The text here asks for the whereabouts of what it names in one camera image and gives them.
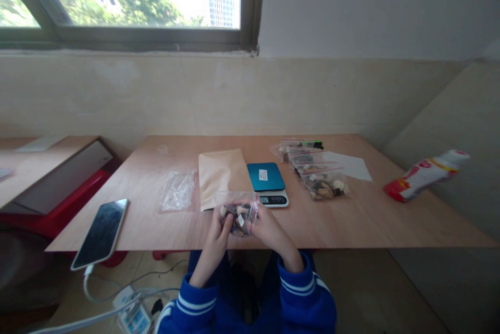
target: window frame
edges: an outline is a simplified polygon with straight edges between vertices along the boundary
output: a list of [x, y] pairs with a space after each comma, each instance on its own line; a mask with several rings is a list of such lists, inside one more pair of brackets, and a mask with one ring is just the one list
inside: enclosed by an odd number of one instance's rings
[[0, 27], [0, 49], [97, 51], [256, 51], [262, 0], [241, 0], [240, 29], [85, 27], [71, 19], [60, 0], [21, 0], [40, 28]]

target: plastic bottle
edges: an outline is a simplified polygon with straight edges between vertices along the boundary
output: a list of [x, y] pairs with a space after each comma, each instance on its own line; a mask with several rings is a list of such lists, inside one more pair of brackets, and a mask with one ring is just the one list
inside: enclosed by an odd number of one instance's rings
[[384, 191], [397, 201], [410, 201], [428, 186], [455, 176], [469, 158], [465, 152], [449, 150], [440, 157], [421, 160], [405, 176], [387, 184]]

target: window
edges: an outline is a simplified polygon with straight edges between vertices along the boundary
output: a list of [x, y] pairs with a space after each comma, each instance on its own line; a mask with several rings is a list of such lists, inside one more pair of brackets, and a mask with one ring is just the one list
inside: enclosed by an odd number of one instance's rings
[[[10, 30], [19, 30], [9, 34], [0, 21], [0, 47], [250, 51], [257, 45], [261, 8], [261, 0], [17, 2], [24, 7], [24, 23], [10, 15], [16, 27], [9, 26]], [[27, 33], [26, 27], [38, 27], [39, 33]]]
[[0, 0], [0, 27], [39, 28], [21, 0]]

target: green tree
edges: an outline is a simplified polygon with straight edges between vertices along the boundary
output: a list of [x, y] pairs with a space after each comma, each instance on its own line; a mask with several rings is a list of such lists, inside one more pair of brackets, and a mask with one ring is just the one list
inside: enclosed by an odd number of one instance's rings
[[203, 23], [203, 16], [196, 16], [196, 17], [191, 17], [191, 22], [188, 23], [187, 25], [192, 26], [192, 27], [201, 27]]
[[0, 26], [37, 27], [38, 23], [21, 0], [0, 0]]
[[116, 17], [96, 0], [60, 0], [76, 25], [104, 25], [116, 23]]
[[118, 0], [126, 24], [173, 26], [183, 22], [171, 0]]

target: blue jacket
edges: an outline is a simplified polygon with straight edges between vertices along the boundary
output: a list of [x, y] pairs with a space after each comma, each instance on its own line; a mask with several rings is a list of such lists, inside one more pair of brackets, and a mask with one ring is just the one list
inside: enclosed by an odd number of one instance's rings
[[328, 287], [312, 271], [302, 254], [305, 270], [292, 274], [278, 260], [281, 287], [261, 305], [259, 318], [251, 326], [235, 311], [234, 304], [219, 294], [217, 281], [199, 289], [183, 281], [177, 300], [168, 303], [157, 320], [155, 332], [177, 333], [335, 333], [337, 313]]

